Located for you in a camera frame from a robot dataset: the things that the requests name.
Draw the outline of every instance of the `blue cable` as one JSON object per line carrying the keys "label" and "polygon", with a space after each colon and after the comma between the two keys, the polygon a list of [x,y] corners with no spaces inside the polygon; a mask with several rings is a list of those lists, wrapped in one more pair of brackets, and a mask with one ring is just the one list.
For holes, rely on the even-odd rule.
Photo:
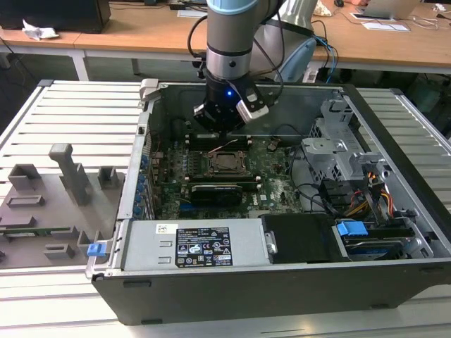
{"label": "blue cable", "polygon": [[332,68],[330,69],[330,74],[329,74],[329,76],[328,76],[328,78],[326,80],[326,83],[329,83],[330,79],[332,78],[332,74],[333,74],[333,72],[335,71],[335,69],[337,67],[337,64],[335,63],[335,55],[333,53],[333,48],[330,47],[327,44],[327,42],[325,42],[322,38],[315,36],[315,39],[317,41],[319,41],[322,45],[324,45],[327,48],[327,50],[329,50],[330,53],[332,54]]}

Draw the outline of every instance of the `laptop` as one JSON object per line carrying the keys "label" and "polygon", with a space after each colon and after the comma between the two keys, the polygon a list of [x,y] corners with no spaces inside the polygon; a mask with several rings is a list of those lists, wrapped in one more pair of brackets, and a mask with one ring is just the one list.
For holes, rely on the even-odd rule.
{"label": "laptop", "polygon": [[370,18],[407,19],[421,0],[370,0],[368,6],[358,7]]}

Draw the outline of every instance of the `warning label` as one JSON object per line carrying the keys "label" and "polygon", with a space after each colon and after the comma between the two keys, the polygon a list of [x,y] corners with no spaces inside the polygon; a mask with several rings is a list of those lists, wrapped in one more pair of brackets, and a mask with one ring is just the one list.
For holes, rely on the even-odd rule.
{"label": "warning label", "polygon": [[233,265],[228,227],[177,229],[175,247],[179,268]]}

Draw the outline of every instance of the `desk leg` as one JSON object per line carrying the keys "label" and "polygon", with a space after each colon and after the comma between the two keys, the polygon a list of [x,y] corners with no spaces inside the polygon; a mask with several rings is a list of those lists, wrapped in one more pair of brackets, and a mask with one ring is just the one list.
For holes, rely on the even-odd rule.
{"label": "desk leg", "polygon": [[315,83],[316,76],[318,75],[319,68],[321,68],[321,63],[316,61],[311,61],[309,66],[305,70],[304,79],[302,79],[303,83]]}
{"label": "desk leg", "polygon": [[70,57],[72,58],[73,65],[77,71],[79,81],[89,81],[89,75],[87,74],[88,64],[84,51],[73,50]]}
{"label": "desk leg", "polygon": [[133,74],[135,74],[135,75],[141,74],[141,72],[140,72],[140,64],[138,63],[138,59],[137,58],[132,58],[132,68],[133,68]]}

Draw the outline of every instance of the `motherboard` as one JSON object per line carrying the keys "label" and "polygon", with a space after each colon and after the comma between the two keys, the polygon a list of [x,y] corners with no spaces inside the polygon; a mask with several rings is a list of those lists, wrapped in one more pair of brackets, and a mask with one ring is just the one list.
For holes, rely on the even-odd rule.
{"label": "motherboard", "polygon": [[290,179],[292,146],[277,138],[195,135],[167,145],[152,152],[149,171],[157,219],[258,218],[302,211]]}

